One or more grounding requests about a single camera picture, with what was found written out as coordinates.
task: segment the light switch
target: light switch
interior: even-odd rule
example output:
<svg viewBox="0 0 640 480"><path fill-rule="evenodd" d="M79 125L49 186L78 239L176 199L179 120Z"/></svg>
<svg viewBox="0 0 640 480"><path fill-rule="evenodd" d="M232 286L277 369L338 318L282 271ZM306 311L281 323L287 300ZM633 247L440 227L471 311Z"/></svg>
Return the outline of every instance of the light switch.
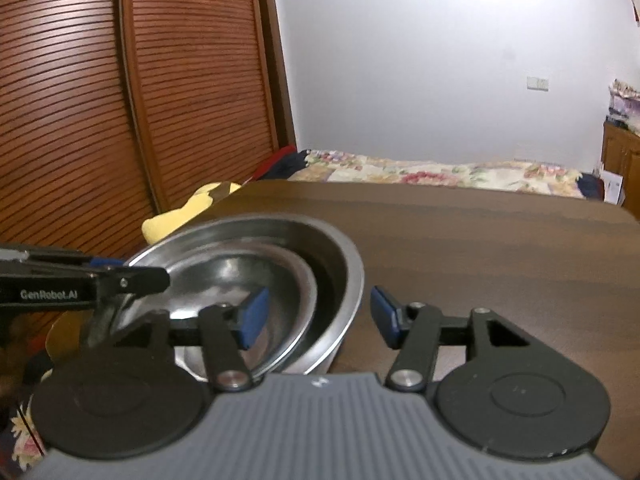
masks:
<svg viewBox="0 0 640 480"><path fill-rule="evenodd" d="M527 88L529 90L549 91L549 79L527 76Z"/></svg>

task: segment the cabinet door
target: cabinet door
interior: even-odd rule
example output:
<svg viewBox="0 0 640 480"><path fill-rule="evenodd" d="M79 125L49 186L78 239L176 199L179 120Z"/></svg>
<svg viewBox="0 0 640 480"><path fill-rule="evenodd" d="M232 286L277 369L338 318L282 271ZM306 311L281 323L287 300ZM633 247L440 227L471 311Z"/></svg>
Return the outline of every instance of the cabinet door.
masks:
<svg viewBox="0 0 640 480"><path fill-rule="evenodd" d="M622 174L625 160L625 143L620 136L612 130L605 129L602 142L602 161L604 169L611 173Z"/></svg>
<svg viewBox="0 0 640 480"><path fill-rule="evenodd" d="M256 0L124 0L129 74L169 206L276 148Z"/></svg>
<svg viewBox="0 0 640 480"><path fill-rule="evenodd" d="M623 207L640 220L640 148L629 150L626 157L626 176L623 181Z"/></svg>
<svg viewBox="0 0 640 480"><path fill-rule="evenodd" d="M133 255L153 209L114 0L0 2L0 242Z"/></svg>

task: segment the white wall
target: white wall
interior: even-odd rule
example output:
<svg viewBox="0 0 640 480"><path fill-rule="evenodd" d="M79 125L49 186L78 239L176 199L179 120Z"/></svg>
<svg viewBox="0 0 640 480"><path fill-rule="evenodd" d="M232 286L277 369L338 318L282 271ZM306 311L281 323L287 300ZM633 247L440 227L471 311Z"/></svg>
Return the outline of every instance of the white wall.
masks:
<svg viewBox="0 0 640 480"><path fill-rule="evenodd" d="M608 85L640 82L630 0L276 2L300 148L590 170Z"/></svg>

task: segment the yellow plush toy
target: yellow plush toy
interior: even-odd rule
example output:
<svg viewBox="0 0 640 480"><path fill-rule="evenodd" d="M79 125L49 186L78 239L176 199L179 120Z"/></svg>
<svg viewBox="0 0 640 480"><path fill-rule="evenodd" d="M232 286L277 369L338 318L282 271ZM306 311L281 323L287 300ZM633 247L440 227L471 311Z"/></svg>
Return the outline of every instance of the yellow plush toy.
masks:
<svg viewBox="0 0 640 480"><path fill-rule="evenodd" d="M142 234L145 240L149 244L155 244L208 209L214 203L209 191L216 189L221 184L224 183L214 182L213 184L202 186L180 209L167 211L142 222ZM231 182L228 193L231 194L238 189L240 189L240 186Z"/></svg>

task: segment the bed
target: bed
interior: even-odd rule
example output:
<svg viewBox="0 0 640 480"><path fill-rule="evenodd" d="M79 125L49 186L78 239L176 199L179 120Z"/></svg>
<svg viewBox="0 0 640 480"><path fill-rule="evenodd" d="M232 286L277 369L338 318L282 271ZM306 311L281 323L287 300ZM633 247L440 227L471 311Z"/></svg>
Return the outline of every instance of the bed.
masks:
<svg viewBox="0 0 640 480"><path fill-rule="evenodd" d="M556 164L524 160L441 164L332 150L305 150L282 156L260 178L475 187L597 200L604 196L600 180L593 175Z"/></svg>

